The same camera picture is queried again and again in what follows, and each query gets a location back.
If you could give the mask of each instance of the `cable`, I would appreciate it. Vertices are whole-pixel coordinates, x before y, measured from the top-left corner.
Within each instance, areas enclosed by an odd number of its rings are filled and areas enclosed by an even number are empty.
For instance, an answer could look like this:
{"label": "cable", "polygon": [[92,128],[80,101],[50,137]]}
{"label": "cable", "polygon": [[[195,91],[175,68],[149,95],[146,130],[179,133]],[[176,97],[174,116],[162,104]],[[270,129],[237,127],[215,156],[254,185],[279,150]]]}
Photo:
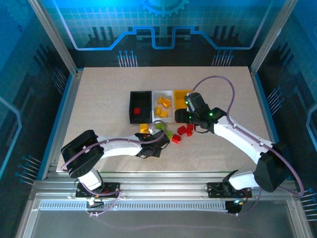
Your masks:
{"label": "cable", "polygon": [[105,203],[103,202],[103,203],[101,203],[101,204],[99,204],[99,205],[90,207],[90,209],[92,209],[92,208],[97,208],[97,207],[101,207],[101,206],[104,205],[104,204],[105,204]]}
{"label": "cable", "polygon": [[127,138],[112,138],[112,139],[109,139],[109,140],[103,140],[103,141],[100,141],[100,142],[97,142],[97,143],[94,143],[90,146],[87,146],[85,149],[81,150],[80,152],[78,152],[76,155],[74,155],[72,158],[70,158],[65,164],[63,164],[61,166],[61,170],[65,170],[65,167],[67,165],[69,165],[71,162],[73,162],[74,160],[76,160],[80,155],[84,154],[86,151],[94,148],[95,146],[98,146],[98,145],[101,145],[101,144],[107,144],[109,142],[112,142],[112,141],[128,141],[128,142],[133,142],[133,143],[136,143],[136,144],[151,144],[151,143],[154,143],[154,142],[157,142],[159,140],[161,140],[163,138],[163,136],[165,135],[166,133],[166,124],[165,122],[163,122],[162,120],[155,120],[151,125],[150,127],[152,127],[156,122],[161,122],[163,125],[164,125],[164,131],[163,133],[156,139],[154,140],[150,140],[150,141],[139,141],[139,140],[130,140],[130,139],[127,139]]}
{"label": "cable", "polygon": [[76,187],[76,183],[78,182],[78,180],[79,178],[74,181],[74,187]]}
{"label": "cable", "polygon": [[212,187],[211,185],[209,185],[209,187],[211,187],[211,189],[215,190],[216,192],[223,192],[224,190],[222,191],[219,191],[218,189],[215,189],[214,187]]}
{"label": "cable", "polygon": [[195,226],[195,225],[174,225],[174,224],[155,224],[155,225],[144,225],[144,226],[130,226],[130,227],[125,227],[122,224],[118,225],[112,225],[107,223],[104,219],[98,219],[96,220],[98,223],[100,223],[101,226],[107,226],[109,228],[117,229],[117,230],[126,230],[126,231],[139,231],[139,230],[148,230],[148,229],[163,229],[163,228],[182,228],[182,229],[213,229],[213,230],[223,230],[223,231],[235,231],[235,232],[243,232],[244,236],[246,234],[250,234],[249,237],[257,237],[257,238],[264,238],[263,234],[261,233],[256,233],[253,231],[241,229],[241,228],[232,228],[229,226]]}
{"label": "cable", "polygon": [[120,196],[122,195],[122,190],[119,190],[118,192],[119,192],[118,197],[113,201],[113,203],[112,203],[107,209],[103,210],[102,212],[98,212],[98,213],[96,213],[96,214],[93,214],[93,212],[89,213],[87,210],[86,210],[86,212],[87,212],[90,216],[95,216],[95,217],[106,213],[107,211],[109,211],[109,210],[117,203],[117,201],[119,200]]}
{"label": "cable", "polygon": [[257,203],[259,202],[260,197],[261,197],[261,190],[262,190],[262,189],[259,187],[259,194],[258,194],[258,197],[257,197],[257,199],[256,199],[256,202],[255,202],[247,211],[245,211],[244,213],[239,213],[238,217],[244,216],[244,215],[250,213],[250,212],[256,207],[256,205],[257,205]]}
{"label": "cable", "polygon": [[[227,81],[230,86],[231,86],[231,89],[232,89],[232,98],[231,98],[231,102],[229,104],[229,107],[228,107],[228,110],[227,110],[227,119],[228,119],[228,122],[230,123],[230,125],[233,126],[234,129],[238,130],[239,132],[241,132],[242,134],[244,134],[245,136],[249,137],[251,140],[255,141],[256,143],[258,144],[261,144],[261,142],[254,138],[252,135],[250,135],[249,133],[245,132],[244,130],[242,130],[241,128],[239,128],[238,126],[235,126],[234,123],[232,122],[230,116],[229,116],[229,113],[230,113],[230,109],[232,107],[232,104],[233,104],[233,101],[234,101],[234,98],[235,98],[235,90],[234,90],[234,86],[232,84],[232,82],[227,79],[226,77],[223,77],[223,76],[219,76],[219,75],[213,75],[213,76],[209,76],[209,77],[206,77],[206,78],[203,78],[201,81],[199,81],[195,87],[193,88],[193,90],[190,92],[190,94],[192,94],[194,92],[194,90],[202,83],[204,82],[205,80],[207,79],[210,79],[210,78],[221,78],[221,79],[224,79],[225,81]],[[289,193],[291,193],[292,195],[294,196],[298,196],[298,197],[301,197],[303,196],[304,194],[304,186],[303,186],[303,183],[301,181],[301,179],[299,178],[298,174],[296,173],[296,171],[294,170],[294,168],[287,162],[287,160],[284,159],[283,156],[281,156],[279,153],[277,153],[274,149],[270,148],[269,146],[267,145],[263,145],[263,147],[269,151],[271,151],[272,153],[274,153],[281,161],[283,161],[283,163],[288,167],[288,169],[292,172],[292,174],[294,175],[299,187],[300,187],[300,192],[299,193],[296,193],[296,192],[293,192],[293,191],[290,191],[282,186],[279,186],[279,188],[281,188],[282,190],[284,191],[287,191]]]}
{"label": "cable", "polygon": [[146,158],[148,158],[148,156],[145,156],[145,157],[138,156],[138,157],[141,158],[141,159],[146,159]]}
{"label": "cable", "polygon": [[165,148],[168,146],[168,144],[169,144],[169,143],[167,143],[164,147],[161,147],[161,149],[160,149],[160,150],[165,149]]}
{"label": "cable", "polygon": [[248,201],[248,191],[245,191],[244,189],[242,191],[246,195],[246,202],[247,202]]}
{"label": "cable", "polygon": [[205,133],[208,133],[209,131],[208,130],[205,130],[205,131],[197,131],[196,130],[196,124],[194,125],[194,130],[195,130],[195,132],[197,132],[197,133],[199,133],[199,134],[205,134]]}
{"label": "cable", "polygon": [[101,214],[104,214],[105,212],[109,211],[109,210],[111,209],[111,207],[113,207],[113,206],[116,204],[116,202],[119,200],[120,196],[122,195],[122,190],[118,190],[118,191],[115,191],[115,192],[109,192],[109,193],[97,193],[97,192],[93,192],[93,191],[91,191],[90,189],[88,189],[87,186],[84,185],[83,183],[81,183],[81,184],[82,184],[82,186],[86,189],[87,192],[89,192],[89,193],[92,194],[92,195],[99,196],[99,197],[104,197],[104,196],[109,196],[109,195],[113,195],[113,194],[118,194],[118,193],[119,193],[118,197],[114,200],[114,202],[113,202],[107,209],[105,209],[104,211],[99,212],[99,213],[96,213],[96,214],[93,214],[92,212],[89,213],[89,212],[86,210],[86,212],[87,212],[90,216],[96,216],[96,217],[97,217],[97,216],[99,216],[99,215],[101,215]]}

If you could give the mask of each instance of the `yellow tray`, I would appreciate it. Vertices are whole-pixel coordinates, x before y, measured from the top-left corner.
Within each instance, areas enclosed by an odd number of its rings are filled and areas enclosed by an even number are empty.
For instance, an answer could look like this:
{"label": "yellow tray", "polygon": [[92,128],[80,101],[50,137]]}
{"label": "yellow tray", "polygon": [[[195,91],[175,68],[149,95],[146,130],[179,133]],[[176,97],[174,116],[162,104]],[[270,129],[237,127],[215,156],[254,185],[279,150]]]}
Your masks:
{"label": "yellow tray", "polygon": [[190,92],[191,90],[174,90],[175,110],[187,108],[184,97]]}

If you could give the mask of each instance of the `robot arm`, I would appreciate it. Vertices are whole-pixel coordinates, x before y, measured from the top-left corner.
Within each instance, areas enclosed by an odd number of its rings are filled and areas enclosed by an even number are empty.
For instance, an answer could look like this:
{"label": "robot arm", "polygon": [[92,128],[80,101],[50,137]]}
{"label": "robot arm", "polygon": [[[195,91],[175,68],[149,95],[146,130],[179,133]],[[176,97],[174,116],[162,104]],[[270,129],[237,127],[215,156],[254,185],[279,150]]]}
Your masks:
{"label": "robot arm", "polygon": [[[199,93],[186,96],[185,102],[188,109],[175,112],[177,122],[193,123],[223,137],[245,152],[257,165],[255,171],[239,172],[236,170],[223,180],[223,188],[228,195],[246,187],[258,186],[265,191],[273,192],[290,175],[286,165],[275,154],[263,147],[265,144],[282,156],[289,157],[285,145],[282,143],[273,144],[271,141],[264,140],[230,118],[233,122],[232,125],[228,121],[226,112],[219,108],[210,110]],[[239,127],[245,133],[235,129],[235,127]],[[257,138],[260,144],[246,134]]]}
{"label": "robot arm", "polygon": [[79,179],[89,190],[96,190],[103,187],[103,180],[94,169],[95,164],[103,158],[110,156],[130,155],[141,158],[149,156],[159,157],[161,150],[169,144],[169,139],[164,135],[158,141],[153,141],[161,136],[162,130],[152,130],[151,134],[136,133],[128,137],[112,138],[96,136],[93,130],[86,130],[77,138],[65,145],[61,153],[65,162],[70,160],[77,153],[86,147],[101,142],[85,151],[76,160],[67,165],[71,178]]}

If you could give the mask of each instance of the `orange cube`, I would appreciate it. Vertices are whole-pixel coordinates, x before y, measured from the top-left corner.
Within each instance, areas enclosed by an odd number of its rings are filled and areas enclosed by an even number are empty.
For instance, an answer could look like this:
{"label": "orange cube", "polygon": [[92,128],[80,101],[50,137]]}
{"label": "orange cube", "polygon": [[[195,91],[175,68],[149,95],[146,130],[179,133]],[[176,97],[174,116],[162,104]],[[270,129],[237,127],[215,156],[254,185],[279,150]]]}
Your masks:
{"label": "orange cube", "polygon": [[161,118],[167,117],[167,111],[161,112],[160,117],[161,117]]}
{"label": "orange cube", "polygon": [[140,132],[144,133],[145,130],[149,129],[149,125],[147,124],[140,124]]}
{"label": "orange cube", "polygon": [[164,106],[165,108],[169,108],[169,106],[170,106],[170,100],[169,100],[169,99],[165,99],[165,100],[163,101],[163,106]]}
{"label": "orange cube", "polygon": [[162,98],[162,97],[158,98],[158,104],[162,104],[164,100],[165,98]]}
{"label": "orange cube", "polygon": [[156,107],[155,111],[154,111],[154,115],[155,116],[159,116],[162,112],[162,108],[161,107]]}

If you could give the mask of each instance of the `green cube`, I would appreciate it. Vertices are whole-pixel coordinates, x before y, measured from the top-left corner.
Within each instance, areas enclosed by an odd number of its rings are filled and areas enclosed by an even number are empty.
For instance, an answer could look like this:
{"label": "green cube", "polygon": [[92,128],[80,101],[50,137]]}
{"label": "green cube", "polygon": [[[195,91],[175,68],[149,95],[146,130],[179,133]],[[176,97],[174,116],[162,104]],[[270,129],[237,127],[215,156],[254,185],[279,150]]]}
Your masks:
{"label": "green cube", "polygon": [[157,123],[155,124],[155,128],[159,130],[164,130],[164,124],[163,123]]}
{"label": "green cube", "polygon": [[172,137],[173,137],[173,131],[170,131],[170,130],[168,130],[167,132],[166,132],[166,135],[167,135],[167,137],[171,140],[172,139]]}

